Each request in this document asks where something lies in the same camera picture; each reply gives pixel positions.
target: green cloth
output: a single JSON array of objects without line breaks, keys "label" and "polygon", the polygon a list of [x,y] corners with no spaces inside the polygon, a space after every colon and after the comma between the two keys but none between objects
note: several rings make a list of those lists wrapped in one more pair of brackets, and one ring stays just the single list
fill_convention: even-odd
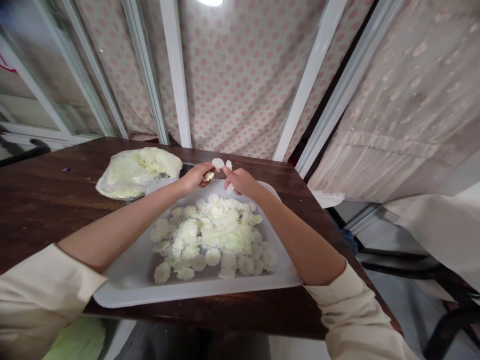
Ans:
[{"label": "green cloth", "polygon": [[104,340],[105,328],[98,317],[79,316],[61,331],[43,360],[97,360]]}]

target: plastic bag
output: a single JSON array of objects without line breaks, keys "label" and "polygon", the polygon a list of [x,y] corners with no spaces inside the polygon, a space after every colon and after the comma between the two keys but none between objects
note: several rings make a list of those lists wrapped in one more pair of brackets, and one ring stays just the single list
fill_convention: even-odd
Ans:
[{"label": "plastic bag", "polygon": [[178,178],[182,160],[157,147],[119,152],[96,184],[96,190],[111,199],[133,201],[145,196],[160,179]]}]

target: cream sweater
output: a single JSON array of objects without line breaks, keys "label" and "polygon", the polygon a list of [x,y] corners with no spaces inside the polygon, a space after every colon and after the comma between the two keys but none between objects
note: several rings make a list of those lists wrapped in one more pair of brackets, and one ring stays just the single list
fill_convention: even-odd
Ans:
[{"label": "cream sweater", "polygon": [[[42,359],[106,280],[53,244],[0,276],[0,358]],[[332,284],[305,288],[332,359],[416,359],[350,265]]]}]

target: hand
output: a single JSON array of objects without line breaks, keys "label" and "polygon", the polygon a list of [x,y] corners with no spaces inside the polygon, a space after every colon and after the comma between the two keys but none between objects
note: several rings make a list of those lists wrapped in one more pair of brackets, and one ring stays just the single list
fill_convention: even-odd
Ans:
[{"label": "hand", "polygon": [[204,162],[192,167],[184,176],[178,180],[178,184],[181,185],[181,190],[184,196],[190,194],[198,186],[201,188],[210,184],[210,181],[203,181],[203,177],[214,166],[211,162]]},{"label": "hand", "polygon": [[264,189],[248,171],[242,168],[231,171],[228,167],[224,166],[222,170],[226,175],[225,190],[230,183],[232,183],[235,188],[235,194],[243,194],[254,200],[254,198]]}]

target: pink polka dot fabric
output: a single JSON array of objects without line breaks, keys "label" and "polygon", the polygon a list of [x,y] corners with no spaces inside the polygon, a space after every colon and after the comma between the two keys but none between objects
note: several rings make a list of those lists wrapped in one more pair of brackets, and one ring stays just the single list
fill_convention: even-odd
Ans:
[{"label": "pink polka dot fabric", "polygon": [[[156,138],[152,111],[123,13],[122,2],[120,0],[77,0],[76,4],[124,123],[130,132],[130,137],[136,140]],[[168,99],[166,94],[162,96],[163,98]],[[168,118],[167,126],[174,135],[175,125],[178,123],[175,124],[173,113],[170,112],[170,114],[172,115]]]},{"label": "pink polka dot fabric", "polygon": [[345,53],[357,34],[360,25],[364,21],[365,16],[367,16],[372,3],[372,0],[348,1],[345,11],[338,23],[335,35],[331,40],[330,47],[325,55],[325,59],[323,60],[323,64],[320,67],[313,88],[308,96],[300,121],[298,122],[290,144],[288,145],[288,149],[283,158],[284,162],[286,162],[290,155],[292,155],[292,152],[298,145],[307,126],[310,124],[315,111],[319,107],[320,101],[327,91],[340,63],[344,59]]},{"label": "pink polka dot fabric", "polygon": [[[120,0],[77,0],[128,129],[155,137]],[[285,159],[297,145],[371,1],[349,0]],[[192,145],[270,159],[317,35],[325,1],[179,1]],[[142,1],[168,131],[180,141],[158,0]]]}]

